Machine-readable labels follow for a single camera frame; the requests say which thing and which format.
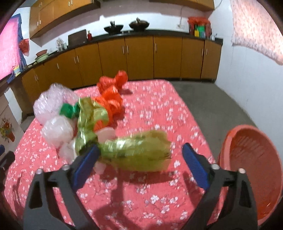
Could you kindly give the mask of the green plastic bag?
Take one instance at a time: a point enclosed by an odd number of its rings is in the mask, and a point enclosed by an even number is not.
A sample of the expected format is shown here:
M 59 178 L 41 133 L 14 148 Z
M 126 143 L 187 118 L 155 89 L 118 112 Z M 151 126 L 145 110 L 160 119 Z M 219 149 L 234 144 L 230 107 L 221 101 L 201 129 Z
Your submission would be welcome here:
M 59 111 L 60 116 L 65 116 L 68 119 L 74 119 L 79 117 L 80 106 L 78 103 L 71 105 L 69 103 L 64 103 Z

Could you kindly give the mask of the small orange plastic bag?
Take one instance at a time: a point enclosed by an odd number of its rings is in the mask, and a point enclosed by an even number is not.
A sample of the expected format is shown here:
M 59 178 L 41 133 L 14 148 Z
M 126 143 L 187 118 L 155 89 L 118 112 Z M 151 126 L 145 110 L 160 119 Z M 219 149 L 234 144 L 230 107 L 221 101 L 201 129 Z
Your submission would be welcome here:
M 113 121 L 113 114 L 109 102 L 102 96 L 93 97 L 94 101 L 94 128 L 93 131 L 99 131 L 109 126 Z

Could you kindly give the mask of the flower sticker white cabinet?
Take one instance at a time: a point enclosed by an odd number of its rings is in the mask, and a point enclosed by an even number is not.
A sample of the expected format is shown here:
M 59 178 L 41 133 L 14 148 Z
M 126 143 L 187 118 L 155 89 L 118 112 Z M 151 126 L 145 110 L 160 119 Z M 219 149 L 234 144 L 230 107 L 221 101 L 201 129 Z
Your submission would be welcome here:
M 1 96 L 0 106 L 1 145 L 5 147 L 6 151 L 15 151 L 24 132 L 15 119 L 5 95 Z

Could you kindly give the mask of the large red plastic bag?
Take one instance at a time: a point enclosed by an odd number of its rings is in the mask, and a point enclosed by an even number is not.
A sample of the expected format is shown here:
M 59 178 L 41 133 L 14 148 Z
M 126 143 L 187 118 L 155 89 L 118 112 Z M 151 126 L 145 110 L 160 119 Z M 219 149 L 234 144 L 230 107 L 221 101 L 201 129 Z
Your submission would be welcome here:
M 127 81 L 127 73 L 119 70 L 114 78 L 102 76 L 96 85 L 100 96 L 95 97 L 94 100 L 106 109 L 109 119 L 122 111 L 123 99 L 120 91 Z

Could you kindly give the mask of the black wok left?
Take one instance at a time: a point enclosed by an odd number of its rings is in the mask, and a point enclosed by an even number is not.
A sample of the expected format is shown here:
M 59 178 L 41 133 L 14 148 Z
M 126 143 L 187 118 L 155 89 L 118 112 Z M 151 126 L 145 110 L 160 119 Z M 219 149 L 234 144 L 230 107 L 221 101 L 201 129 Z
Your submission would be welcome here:
M 123 29 L 124 25 L 122 24 L 115 24 L 114 21 L 110 21 L 110 26 L 104 27 L 104 30 L 108 33 L 108 34 L 120 34 L 121 30 Z

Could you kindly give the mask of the black wok with lid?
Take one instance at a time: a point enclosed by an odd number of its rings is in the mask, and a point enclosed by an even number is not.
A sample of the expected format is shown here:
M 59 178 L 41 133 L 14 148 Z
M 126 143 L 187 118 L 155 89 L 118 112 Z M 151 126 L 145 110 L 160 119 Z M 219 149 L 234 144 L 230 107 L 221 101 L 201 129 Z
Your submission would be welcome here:
M 135 32 L 142 32 L 145 31 L 145 29 L 147 29 L 149 25 L 150 24 L 147 21 L 136 18 L 135 21 L 132 21 L 129 24 L 129 27 Z

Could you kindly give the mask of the dark cutting board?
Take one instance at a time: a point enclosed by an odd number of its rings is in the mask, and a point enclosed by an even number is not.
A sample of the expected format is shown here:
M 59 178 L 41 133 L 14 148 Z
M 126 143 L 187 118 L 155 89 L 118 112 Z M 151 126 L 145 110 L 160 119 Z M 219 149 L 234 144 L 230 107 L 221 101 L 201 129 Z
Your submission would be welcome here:
M 81 30 L 79 32 L 75 32 L 68 36 L 68 46 L 75 47 L 77 45 L 81 45 L 87 42 L 87 31 L 86 29 Z

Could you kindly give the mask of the brown upper cabinets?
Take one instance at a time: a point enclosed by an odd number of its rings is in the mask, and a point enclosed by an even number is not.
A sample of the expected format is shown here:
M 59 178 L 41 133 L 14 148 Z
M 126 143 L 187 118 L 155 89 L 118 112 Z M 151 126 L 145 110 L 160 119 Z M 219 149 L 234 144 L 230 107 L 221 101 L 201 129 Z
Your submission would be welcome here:
M 59 24 L 78 15 L 96 9 L 110 9 L 121 1 L 37 1 L 31 6 L 29 35 L 31 39 L 39 38 Z M 214 1 L 135 1 L 145 6 L 146 3 L 158 2 L 189 7 L 201 12 L 213 11 Z

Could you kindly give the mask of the clear white plastic bag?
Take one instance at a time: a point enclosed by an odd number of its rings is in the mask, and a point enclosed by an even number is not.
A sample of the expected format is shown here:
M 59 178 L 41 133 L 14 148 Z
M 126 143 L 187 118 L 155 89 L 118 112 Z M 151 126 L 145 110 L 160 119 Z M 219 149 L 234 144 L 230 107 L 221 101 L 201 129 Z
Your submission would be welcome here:
M 77 119 L 56 116 L 46 121 L 41 129 L 41 135 L 46 143 L 57 150 L 60 158 L 72 163 L 77 157 L 75 151 L 75 136 Z

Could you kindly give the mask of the brown lower kitchen cabinets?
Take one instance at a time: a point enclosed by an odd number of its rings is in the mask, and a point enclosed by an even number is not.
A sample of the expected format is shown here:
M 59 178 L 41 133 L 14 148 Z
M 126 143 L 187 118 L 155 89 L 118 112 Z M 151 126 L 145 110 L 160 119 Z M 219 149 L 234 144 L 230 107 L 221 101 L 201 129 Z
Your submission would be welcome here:
M 217 78 L 222 46 L 214 41 L 173 36 L 112 39 L 64 52 L 30 69 L 21 78 L 24 97 L 33 103 L 51 84 L 75 89 L 114 77 L 119 70 L 129 80 Z

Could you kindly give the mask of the pink floral tablecloth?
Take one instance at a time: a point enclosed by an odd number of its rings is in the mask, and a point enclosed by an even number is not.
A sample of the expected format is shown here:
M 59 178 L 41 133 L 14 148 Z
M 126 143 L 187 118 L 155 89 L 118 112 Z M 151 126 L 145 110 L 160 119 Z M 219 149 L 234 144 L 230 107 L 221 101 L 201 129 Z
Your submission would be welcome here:
M 210 163 L 215 159 L 193 115 L 166 80 L 132 81 L 122 91 L 124 114 L 114 123 L 118 137 L 147 130 L 164 130 L 171 142 L 168 170 L 127 172 L 107 166 L 93 172 L 77 195 L 101 229 L 181 229 L 204 190 L 197 187 L 181 150 L 190 143 Z M 34 119 L 24 133 L 9 167 L 4 197 L 22 220 L 28 190 L 36 169 L 56 171 L 67 163 L 41 136 Z

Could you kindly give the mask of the pink window curtain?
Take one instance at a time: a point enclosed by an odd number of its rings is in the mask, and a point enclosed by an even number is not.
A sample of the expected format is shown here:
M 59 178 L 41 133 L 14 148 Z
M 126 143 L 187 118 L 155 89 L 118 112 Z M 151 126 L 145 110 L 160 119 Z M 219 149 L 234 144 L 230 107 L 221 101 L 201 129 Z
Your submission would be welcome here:
M 9 75 L 20 73 L 26 60 L 20 49 L 20 42 L 24 40 L 22 36 L 21 14 L 12 16 L 1 32 L 1 80 Z

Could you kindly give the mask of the shiny green gold foil wrapper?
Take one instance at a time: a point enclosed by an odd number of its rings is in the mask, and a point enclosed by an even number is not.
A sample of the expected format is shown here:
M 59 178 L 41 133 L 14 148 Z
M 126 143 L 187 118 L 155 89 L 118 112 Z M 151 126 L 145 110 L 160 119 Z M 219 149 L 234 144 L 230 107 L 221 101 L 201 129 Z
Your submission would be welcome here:
M 92 144 L 100 151 L 99 160 L 127 171 L 160 172 L 171 161 L 170 141 L 162 130 L 138 132 L 99 143 L 94 128 L 94 101 L 90 97 L 78 101 L 81 108 L 75 141 L 75 151 L 82 154 Z

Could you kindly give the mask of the clear bubble wrap sheet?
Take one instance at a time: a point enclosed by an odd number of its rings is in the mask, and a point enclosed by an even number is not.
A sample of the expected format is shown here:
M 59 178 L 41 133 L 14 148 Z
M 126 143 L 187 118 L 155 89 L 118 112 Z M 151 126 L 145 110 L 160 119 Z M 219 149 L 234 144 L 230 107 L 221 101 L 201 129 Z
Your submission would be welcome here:
M 74 105 L 79 100 L 78 95 L 71 89 L 59 83 L 53 83 L 47 91 L 41 93 L 34 102 L 35 118 L 41 125 L 58 116 L 64 103 Z

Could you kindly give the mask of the red bag hanging on wall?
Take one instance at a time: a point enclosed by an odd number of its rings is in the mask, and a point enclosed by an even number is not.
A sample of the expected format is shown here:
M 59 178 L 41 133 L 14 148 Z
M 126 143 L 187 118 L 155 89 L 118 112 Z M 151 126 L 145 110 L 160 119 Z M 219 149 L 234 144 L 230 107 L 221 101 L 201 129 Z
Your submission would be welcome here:
M 29 51 L 30 51 L 30 45 L 29 45 L 29 39 L 23 39 L 19 42 L 19 48 L 23 55 L 29 56 Z

